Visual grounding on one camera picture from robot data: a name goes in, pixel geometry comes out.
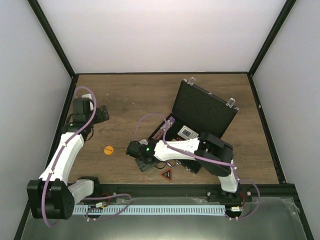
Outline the black poker case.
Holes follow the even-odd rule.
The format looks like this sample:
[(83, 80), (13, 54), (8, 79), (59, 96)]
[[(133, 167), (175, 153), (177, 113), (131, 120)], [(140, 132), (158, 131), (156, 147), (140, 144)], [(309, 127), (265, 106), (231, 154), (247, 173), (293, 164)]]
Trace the black poker case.
[[(225, 101), (203, 88), (191, 83), (189, 80), (183, 80), (180, 83), (172, 111), (169, 117), (174, 117), (176, 122), (172, 127), (168, 123), (159, 126), (149, 137), (152, 137), (159, 130), (163, 129), (163, 138), (166, 141), (184, 141), (178, 135), (183, 126), (187, 126), (198, 133), (210, 133), (219, 139), (222, 138), (232, 120), (238, 113), (238, 108), (234, 105), (235, 100)], [(198, 173), (203, 168), (198, 162), (190, 160), (179, 160), (183, 167), (189, 169), (192, 173)]]

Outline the triangular all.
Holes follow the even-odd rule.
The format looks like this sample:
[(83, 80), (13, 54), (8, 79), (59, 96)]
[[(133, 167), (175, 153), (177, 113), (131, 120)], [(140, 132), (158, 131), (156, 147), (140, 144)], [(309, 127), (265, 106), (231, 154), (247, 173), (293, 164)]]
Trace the triangular all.
[(163, 171), (161, 174), (160, 174), (164, 179), (168, 180), (168, 181), (172, 181), (173, 180), (173, 177), (172, 177), (172, 169), (171, 168), (168, 168), (167, 170)]

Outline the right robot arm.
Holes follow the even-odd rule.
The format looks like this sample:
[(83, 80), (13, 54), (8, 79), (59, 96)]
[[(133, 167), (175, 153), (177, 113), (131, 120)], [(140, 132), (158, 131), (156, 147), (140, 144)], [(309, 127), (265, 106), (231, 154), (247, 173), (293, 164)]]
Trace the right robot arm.
[(126, 154), (149, 165), (170, 160), (197, 162), (210, 174), (218, 177), (225, 200), (232, 202), (240, 196), (233, 147), (208, 132), (182, 141), (159, 139), (151, 139), (147, 143), (131, 141)]

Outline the red black chip stack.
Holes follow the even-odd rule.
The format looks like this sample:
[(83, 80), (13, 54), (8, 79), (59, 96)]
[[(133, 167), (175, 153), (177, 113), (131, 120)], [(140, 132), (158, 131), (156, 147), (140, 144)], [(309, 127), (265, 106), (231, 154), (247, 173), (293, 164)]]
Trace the red black chip stack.
[(164, 130), (163, 129), (159, 129), (152, 137), (152, 139), (154, 140), (161, 140), (163, 138), (163, 135), (164, 135)]

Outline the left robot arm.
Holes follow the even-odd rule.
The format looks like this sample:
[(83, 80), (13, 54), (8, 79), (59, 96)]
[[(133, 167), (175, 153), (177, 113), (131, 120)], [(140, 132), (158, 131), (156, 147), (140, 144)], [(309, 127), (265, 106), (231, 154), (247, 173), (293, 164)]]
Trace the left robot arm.
[(49, 165), (37, 180), (30, 180), (26, 190), (35, 219), (67, 220), (75, 204), (87, 198), (97, 202), (102, 196), (97, 177), (80, 177), (68, 185), (69, 174), (84, 143), (93, 136), (93, 126), (109, 120), (105, 105), (96, 107), (91, 94), (73, 101), (73, 112), (62, 128), (60, 142)]

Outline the purple chip stack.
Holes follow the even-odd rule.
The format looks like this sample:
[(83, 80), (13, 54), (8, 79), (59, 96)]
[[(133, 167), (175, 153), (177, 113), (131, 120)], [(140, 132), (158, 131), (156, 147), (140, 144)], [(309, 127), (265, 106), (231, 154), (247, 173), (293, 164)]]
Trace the purple chip stack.
[(176, 119), (175, 119), (174, 117), (170, 116), (170, 117), (167, 119), (167, 125), (168, 125), (168, 127), (171, 128), (172, 125), (175, 124), (175, 122), (176, 122)]

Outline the orange big blind button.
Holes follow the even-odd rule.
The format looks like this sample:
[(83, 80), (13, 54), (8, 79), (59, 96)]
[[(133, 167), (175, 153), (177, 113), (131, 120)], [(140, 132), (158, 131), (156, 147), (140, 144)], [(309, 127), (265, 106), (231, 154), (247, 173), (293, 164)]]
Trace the orange big blind button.
[(108, 146), (106, 146), (105, 148), (104, 148), (104, 153), (106, 154), (106, 155), (111, 155), (113, 152), (114, 152), (114, 148), (112, 147), (112, 146), (110, 146), (110, 145), (108, 145)]

